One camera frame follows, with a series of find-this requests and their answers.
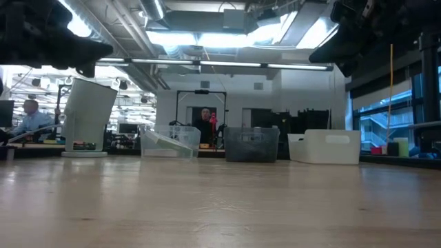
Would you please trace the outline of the black storage cabinets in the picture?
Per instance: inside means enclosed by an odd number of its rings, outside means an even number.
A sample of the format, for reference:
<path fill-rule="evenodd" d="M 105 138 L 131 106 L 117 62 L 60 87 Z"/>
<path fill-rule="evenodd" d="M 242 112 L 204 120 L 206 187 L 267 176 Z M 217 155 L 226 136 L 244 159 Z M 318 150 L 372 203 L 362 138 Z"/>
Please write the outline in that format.
<path fill-rule="evenodd" d="M 306 109 L 298 110 L 296 116 L 286 112 L 272 112 L 267 109 L 251 110 L 252 127 L 277 127 L 280 131 L 278 160 L 289 160 L 289 134 L 304 134 L 306 130 L 326 130 L 331 128 L 331 111 Z"/>

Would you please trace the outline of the grey plastic bin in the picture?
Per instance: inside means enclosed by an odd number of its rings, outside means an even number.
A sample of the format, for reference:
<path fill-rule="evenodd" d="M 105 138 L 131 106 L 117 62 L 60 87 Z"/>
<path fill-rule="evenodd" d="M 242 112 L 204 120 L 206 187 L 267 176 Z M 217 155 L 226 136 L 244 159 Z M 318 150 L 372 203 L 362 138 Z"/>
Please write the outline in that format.
<path fill-rule="evenodd" d="M 268 127 L 226 127 L 227 162 L 275 163 L 280 131 Z"/>

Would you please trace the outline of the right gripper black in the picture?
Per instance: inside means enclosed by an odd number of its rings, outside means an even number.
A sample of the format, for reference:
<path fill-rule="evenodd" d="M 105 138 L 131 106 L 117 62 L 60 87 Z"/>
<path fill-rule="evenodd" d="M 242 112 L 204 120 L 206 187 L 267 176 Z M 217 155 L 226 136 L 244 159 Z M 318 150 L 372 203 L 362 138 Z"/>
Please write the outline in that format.
<path fill-rule="evenodd" d="M 409 33 L 420 9 L 420 0 L 368 0 L 368 27 L 340 26 L 336 33 L 309 56 L 311 63 L 340 63 L 345 77 L 358 68 L 358 62 L 346 62 L 368 49 L 381 50 L 400 36 Z"/>

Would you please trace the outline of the black vertical post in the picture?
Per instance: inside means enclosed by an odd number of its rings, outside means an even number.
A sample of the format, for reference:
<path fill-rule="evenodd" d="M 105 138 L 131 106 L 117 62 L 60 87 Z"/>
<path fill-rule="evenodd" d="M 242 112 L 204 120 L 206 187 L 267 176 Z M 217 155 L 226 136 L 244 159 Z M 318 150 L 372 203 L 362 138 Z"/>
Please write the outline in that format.
<path fill-rule="evenodd" d="M 423 32 L 420 36 L 423 75 L 424 125 L 418 129 L 423 152 L 433 152 L 433 144 L 441 141 L 441 107 L 438 76 L 439 35 Z"/>

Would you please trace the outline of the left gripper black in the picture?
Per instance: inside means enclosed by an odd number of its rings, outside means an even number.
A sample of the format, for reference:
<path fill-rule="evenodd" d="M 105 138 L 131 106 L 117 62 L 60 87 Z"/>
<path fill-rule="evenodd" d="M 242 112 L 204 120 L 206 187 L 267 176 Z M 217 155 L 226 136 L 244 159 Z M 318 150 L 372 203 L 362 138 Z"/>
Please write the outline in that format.
<path fill-rule="evenodd" d="M 95 77 L 95 63 L 113 53 L 111 45 L 71 32 L 44 33 L 48 0 L 0 0 L 0 65 L 75 68 Z"/>

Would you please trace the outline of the person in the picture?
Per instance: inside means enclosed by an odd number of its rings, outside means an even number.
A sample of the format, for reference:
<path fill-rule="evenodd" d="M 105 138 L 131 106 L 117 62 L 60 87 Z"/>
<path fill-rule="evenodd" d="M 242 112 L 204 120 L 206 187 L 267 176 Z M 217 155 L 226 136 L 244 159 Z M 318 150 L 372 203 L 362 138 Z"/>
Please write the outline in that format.
<path fill-rule="evenodd" d="M 201 110 L 201 117 L 196 119 L 192 126 L 201 132 L 200 143 L 210 144 L 212 143 L 213 130 L 210 123 L 211 112 L 207 107 Z"/>
<path fill-rule="evenodd" d="M 35 100 L 26 100 L 23 104 L 25 116 L 22 122 L 9 132 L 11 136 L 18 136 L 25 132 L 31 132 L 42 127 L 54 124 L 50 115 L 39 111 L 39 104 Z"/>

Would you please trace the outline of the white tilted appliance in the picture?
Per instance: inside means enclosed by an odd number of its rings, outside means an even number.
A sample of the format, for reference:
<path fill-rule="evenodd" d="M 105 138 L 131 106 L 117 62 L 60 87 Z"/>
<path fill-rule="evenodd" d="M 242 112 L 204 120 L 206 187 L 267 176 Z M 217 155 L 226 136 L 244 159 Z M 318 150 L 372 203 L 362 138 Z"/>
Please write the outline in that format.
<path fill-rule="evenodd" d="M 110 119 L 117 91 L 83 79 L 73 80 L 64 109 L 61 136 L 65 138 L 63 157 L 101 158 L 104 132 Z"/>

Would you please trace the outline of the black gantry frame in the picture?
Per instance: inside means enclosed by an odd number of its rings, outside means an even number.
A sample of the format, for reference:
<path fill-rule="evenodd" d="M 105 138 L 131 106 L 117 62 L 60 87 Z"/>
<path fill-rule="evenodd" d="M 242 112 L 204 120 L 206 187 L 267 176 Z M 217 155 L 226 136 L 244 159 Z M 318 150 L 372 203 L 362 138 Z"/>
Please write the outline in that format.
<path fill-rule="evenodd" d="M 218 91 L 209 91 L 209 90 L 178 90 L 176 92 L 176 110 L 175 110 L 175 123 L 178 123 L 179 125 L 182 125 L 182 123 L 180 123 L 178 121 L 178 114 L 179 114 L 179 104 L 180 102 L 188 95 L 188 94 L 200 94 L 200 95 L 208 95 L 208 94 L 214 94 L 215 97 L 221 102 L 223 103 L 223 121 L 220 123 L 220 125 L 226 125 L 227 124 L 227 113 L 228 113 L 228 109 L 227 109 L 227 93 L 226 92 L 218 92 Z M 216 113 L 216 118 L 217 118 L 217 112 L 214 108 L 208 108 L 210 110 L 210 112 L 215 112 Z"/>

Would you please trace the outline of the dark computer monitor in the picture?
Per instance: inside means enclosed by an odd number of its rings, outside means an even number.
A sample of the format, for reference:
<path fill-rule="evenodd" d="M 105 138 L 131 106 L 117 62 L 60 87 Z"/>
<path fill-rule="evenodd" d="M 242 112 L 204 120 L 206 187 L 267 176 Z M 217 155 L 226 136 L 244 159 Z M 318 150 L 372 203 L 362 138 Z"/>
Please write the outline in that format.
<path fill-rule="evenodd" d="M 11 127 L 14 101 L 0 100 L 0 127 Z"/>

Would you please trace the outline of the white plastic bin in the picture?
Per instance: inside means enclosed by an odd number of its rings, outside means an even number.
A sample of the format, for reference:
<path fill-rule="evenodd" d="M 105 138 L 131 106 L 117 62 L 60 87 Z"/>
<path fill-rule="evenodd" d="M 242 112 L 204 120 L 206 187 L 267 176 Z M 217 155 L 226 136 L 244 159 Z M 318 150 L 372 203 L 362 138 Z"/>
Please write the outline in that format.
<path fill-rule="evenodd" d="M 310 164 L 357 165 L 361 132 L 351 130 L 306 130 L 288 134 L 289 157 Z"/>

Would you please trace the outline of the long ceiling light bar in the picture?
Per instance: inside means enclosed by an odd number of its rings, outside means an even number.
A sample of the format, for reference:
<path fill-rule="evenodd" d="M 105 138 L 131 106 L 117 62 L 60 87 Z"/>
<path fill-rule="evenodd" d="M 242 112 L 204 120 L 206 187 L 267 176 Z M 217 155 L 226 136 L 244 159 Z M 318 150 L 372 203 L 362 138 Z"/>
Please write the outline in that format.
<path fill-rule="evenodd" d="M 174 59 L 130 59 L 130 58 L 103 58 L 96 63 L 110 65 L 122 64 L 149 64 L 149 65 L 192 65 L 210 67 L 232 68 L 259 68 L 274 70 L 308 70 L 308 71 L 332 71 L 332 65 L 307 65 L 307 64 L 280 64 L 280 63 L 253 63 L 253 62 L 229 62 L 229 61 L 199 61 L 199 60 L 174 60 Z"/>

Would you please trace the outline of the pale green cup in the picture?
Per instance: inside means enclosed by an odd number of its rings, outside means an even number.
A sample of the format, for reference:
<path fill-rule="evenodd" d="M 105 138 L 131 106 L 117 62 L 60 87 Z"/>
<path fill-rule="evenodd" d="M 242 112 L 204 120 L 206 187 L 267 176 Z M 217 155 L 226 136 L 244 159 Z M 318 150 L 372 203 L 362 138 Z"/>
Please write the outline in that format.
<path fill-rule="evenodd" d="M 398 144 L 398 156 L 409 157 L 409 139 L 408 138 L 394 138 L 394 143 Z"/>

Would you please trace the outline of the clear plastic bin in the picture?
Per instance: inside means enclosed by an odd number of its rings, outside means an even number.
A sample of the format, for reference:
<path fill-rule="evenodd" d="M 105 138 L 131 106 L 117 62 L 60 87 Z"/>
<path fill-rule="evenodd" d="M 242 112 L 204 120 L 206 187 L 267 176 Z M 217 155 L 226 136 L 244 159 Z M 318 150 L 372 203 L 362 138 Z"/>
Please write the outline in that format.
<path fill-rule="evenodd" d="M 156 125 L 153 129 L 142 127 L 141 137 L 146 131 L 153 131 L 170 137 L 193 149 L 193 158 L 198 157 L 201 132 L 192 126 Z"/>

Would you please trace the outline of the grey horizontal bar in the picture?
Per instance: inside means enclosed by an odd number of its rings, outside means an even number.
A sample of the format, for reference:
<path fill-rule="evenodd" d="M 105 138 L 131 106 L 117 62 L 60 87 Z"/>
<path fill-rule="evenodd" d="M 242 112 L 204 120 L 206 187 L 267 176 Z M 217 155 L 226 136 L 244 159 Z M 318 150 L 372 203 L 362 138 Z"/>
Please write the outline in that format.
<path fill-rule="evenodd" d="M 409 126 L 409 129 L 420 129 L 420 128 L 426 128 L 426 127 L 438 127 L 441 126 L 441 121 L 431 121 L 426 123 L 418 123 L 413 124 Z"/>

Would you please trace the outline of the silver ceiling duct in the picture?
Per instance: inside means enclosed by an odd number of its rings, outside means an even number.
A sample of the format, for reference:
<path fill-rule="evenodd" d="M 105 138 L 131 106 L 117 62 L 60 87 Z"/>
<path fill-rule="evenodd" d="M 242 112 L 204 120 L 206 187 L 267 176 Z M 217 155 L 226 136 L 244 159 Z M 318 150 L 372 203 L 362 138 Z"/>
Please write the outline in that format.
<path fill-rule="evenodd" d="M 165 17 L 166 7 L 163 0 L 139 0 L 139 3 L 149 20 L 158 21 Z"/>

